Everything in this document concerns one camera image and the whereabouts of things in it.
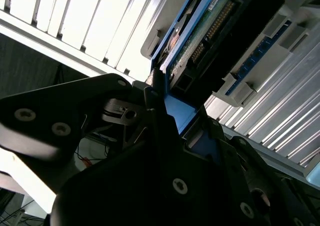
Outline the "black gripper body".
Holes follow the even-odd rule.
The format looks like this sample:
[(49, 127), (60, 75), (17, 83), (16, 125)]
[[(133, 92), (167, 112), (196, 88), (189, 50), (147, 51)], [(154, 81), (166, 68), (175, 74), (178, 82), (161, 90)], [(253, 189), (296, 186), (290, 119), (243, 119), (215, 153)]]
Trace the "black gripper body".
[(140, 142), (71, 178), (57, 194), (52, 226), (254, 226), (248, 191), (237, 193), (204, 157)]

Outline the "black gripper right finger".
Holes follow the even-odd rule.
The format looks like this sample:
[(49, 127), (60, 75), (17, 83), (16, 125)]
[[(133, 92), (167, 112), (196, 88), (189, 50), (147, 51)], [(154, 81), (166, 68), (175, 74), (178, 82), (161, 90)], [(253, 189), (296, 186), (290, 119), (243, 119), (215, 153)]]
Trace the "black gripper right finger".
[(292, 189), (241, 136), (228, 139), (222, 126), (199, 109), (199, 154), (210, 163), (211, 223), (228, 226), (318, 226)]

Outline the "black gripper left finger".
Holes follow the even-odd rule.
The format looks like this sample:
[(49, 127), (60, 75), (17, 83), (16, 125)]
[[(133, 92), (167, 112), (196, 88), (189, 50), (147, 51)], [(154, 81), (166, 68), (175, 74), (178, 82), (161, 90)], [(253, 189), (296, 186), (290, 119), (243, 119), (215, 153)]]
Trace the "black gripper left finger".
[(37, 203), (53, 204), (64, 186), (51, 189), (37, 172), (61, 172), (89, 133), (116, 140), (111, 159), (142, 142), (182, 147), (177, 111), (162, 90), (160, 79), (129, 83), (109, 73), (2, 98), (0, 169)]

